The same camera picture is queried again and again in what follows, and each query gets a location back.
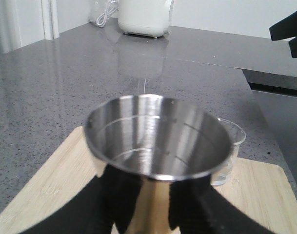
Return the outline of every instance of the white appliance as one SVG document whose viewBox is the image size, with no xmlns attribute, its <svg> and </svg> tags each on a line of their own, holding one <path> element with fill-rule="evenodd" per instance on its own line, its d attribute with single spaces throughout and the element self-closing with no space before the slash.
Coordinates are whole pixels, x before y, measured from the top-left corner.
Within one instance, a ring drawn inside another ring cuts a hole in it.
<svg viewBox="0 0 297 234">
<path fill-rule="evenodd" d="M 170 32 L 174 0 L 120 0 L 118 25 L 126 34 L 161 37 Z"/>
</svg>

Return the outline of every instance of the white cable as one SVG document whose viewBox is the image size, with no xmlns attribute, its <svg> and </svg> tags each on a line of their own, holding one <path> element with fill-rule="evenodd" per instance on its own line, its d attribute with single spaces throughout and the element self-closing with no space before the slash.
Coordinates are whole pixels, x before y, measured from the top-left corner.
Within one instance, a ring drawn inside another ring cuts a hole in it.
<svg viewBox="0 0 297 234">
<path fill-rule="evenodd" d="M 119 4 L 119 0 L 109 0 L 106 3 L 104 13 L 101 14 L 96 20 L 96 25 L 98 27 L 102 28 L 105 26 L 107 19 L 111 17 L 115 13 L 115 11 L 117 11 L 118 4 Z"/>
</svg>

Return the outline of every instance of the wooden cutting board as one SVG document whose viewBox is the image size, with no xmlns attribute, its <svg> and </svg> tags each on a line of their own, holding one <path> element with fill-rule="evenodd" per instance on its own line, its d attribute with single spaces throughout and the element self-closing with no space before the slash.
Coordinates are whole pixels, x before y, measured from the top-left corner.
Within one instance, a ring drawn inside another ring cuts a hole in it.
<svg viewBox="0 0 297 234">
<path fill-rule="evenodd" d="M 0 234 L 17 234 L 44 220 L 96 173 L 83 127 L 77 127 L 0 214 Z M 238 158 L 229 181 L 215 188 L 269 230 L 297 234 L 297 201 L 279 166 Z"/>
</svg>

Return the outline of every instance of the gray countertop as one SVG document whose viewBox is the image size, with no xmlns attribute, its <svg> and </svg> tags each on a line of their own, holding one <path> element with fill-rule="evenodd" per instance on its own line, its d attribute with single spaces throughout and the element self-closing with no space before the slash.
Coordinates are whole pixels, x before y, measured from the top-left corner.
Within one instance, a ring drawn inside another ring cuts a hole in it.
<svg viewBox="0 0 297 234">
<path fill-rule="evenodd" d="M 182 33 L 190 43 L 180 44 Z M 247 133 L 239 156 L 281 166 L 297 197 L 242 70 L 195 59 L 202 45 L 194 38 L 202 33 L 173 27 L 164 38 L 133 37 L 110 21 L 0 56 L 0 212 L 97 105 L 142 93 L 186 100 L 239 124 Z"/>
</svg>

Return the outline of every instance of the stainless steel cup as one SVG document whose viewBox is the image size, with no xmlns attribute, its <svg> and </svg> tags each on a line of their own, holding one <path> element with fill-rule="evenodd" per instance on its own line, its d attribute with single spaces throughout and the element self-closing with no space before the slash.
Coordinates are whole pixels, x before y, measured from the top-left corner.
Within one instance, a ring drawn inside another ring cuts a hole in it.
<svg viewBox="0 0 297 234">
<path fill-rule="evenodd" d="M 90 114 L 85 136 L 98 169 L 99 213 L 120 234 L 211 233 L 199 197 L 233 145 L 215 117 L 171 98 L 124 96 Z"/>
</svg>

